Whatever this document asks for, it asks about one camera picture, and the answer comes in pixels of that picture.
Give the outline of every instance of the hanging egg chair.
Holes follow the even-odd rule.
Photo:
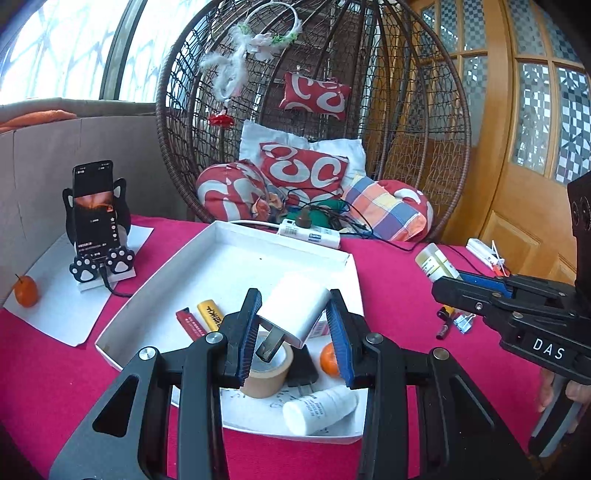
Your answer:
[[[253,31],[287,32],[292,9],[267,2],[208,3],[172,46],[157,90],[158,139],[182,198],[204,222],[213,216],[197,199],[195,184],[208,166],[239,160],[244,121],[309,141],[361,139],[366,172],[421,190],[438,237],[464,186],[470,156],[470,120],[456,68],[438,36],[404,1],[298,0],[295,42],[270,59],[245,57],[239,96],[224,104],[214,92],[216,72],[200,69],[205,55],[232,54],[231,29],[249,19]],[[284,110],[285,74],[334,79],[350,87],[344,118]],[[208,118],[227,105],[231,128]]]

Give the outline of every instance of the white pillow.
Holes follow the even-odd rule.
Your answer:
[[[242,127],[239,159],[250,160],[260,168],[262,164],[260,144],[265,142],[277,142],[289,147],[347,157],[349,164],[340,184],[343,190],[351,185],[355,175],[366,176],[365,150],[363,149],[361,140],[338,138],[336,140],[321,140],[310,143],[304,137],[298,137],[297,135],[280,130],[273,130],[272,128],[263,127],[255,122],[246,120],[244,127]]]

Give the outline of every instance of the white plastic tube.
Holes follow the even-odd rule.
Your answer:
[[[283,418],[297,436],[329,427],[357,407],[357,394],[344,385],[291,400],[283,405]]]

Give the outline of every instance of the cat paw phone stand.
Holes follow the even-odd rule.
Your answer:
[[[131,215],[125,201],[126,188],[127,182],[125,179],[117,179],[113,183],[113,206],[121,246],[111,248],[107,257],[99,261],[94,260],[90,255],[76,255],[70,264],[70,273],[78,282],[80,291],[104,285],[99,270],[101,264],[106,267],[110,284],[135,277],[135,252],[127,248],[127,236],[131,230]],[[75,246],[74,195],[71,188],[63,190],[62,199],[66,208],[66,233],[70,243]]]

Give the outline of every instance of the human hand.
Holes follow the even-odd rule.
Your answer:
[[[554,372],[546,370],[545,368],[540,369],[540,375],[542,377],[542,384],[540,387],[540,393],[538,394],[538,411],[543,412],[554,398],[554,391],[552,389],[552,382],[554,381]],[[573,401],[582,403],[583,409],[591,403],[591,385],[581,385],[573,380],[569,381],[566,385],[566,396]],[[569,428],[569,432],[573,432],[578,421],[575,421]]]

